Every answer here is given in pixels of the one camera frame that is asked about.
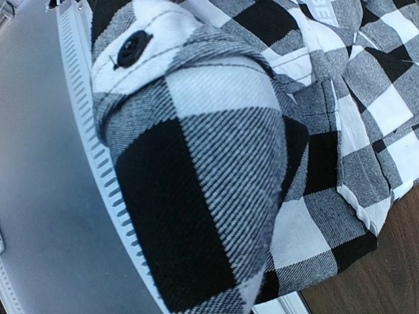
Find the shirt button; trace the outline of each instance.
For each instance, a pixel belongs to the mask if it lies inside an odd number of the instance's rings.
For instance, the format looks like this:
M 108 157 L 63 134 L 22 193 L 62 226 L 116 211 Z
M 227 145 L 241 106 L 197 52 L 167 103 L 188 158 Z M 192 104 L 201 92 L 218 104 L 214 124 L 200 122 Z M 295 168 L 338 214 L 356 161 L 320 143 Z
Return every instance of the shirt button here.
M 143 54 L 145 47 L 153 38 L 145 31 L 136 31 L 123 44 L 118 53 L 118 65 L 120 67 L 130 67 Z

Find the plaid flannel fabric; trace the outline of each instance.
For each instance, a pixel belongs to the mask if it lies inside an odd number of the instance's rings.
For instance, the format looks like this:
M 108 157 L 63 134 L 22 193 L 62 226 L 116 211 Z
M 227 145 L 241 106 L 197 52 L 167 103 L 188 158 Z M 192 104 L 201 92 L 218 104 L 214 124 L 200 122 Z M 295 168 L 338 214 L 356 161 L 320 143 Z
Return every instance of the plaid flannel fabric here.
M 178 2 L 96 4 L 97 131 L 168 309 L 248 313 L 373 250 L 418 182 L 419 6 Z

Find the wooden surface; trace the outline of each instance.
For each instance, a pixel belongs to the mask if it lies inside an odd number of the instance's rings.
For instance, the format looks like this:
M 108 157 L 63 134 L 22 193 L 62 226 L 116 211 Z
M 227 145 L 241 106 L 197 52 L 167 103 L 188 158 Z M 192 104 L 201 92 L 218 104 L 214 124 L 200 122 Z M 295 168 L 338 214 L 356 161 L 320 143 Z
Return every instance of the wooden surface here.
M 313 314 L 419 314 L 419 187 L 390 210 L 375 252 L 302 295 Z

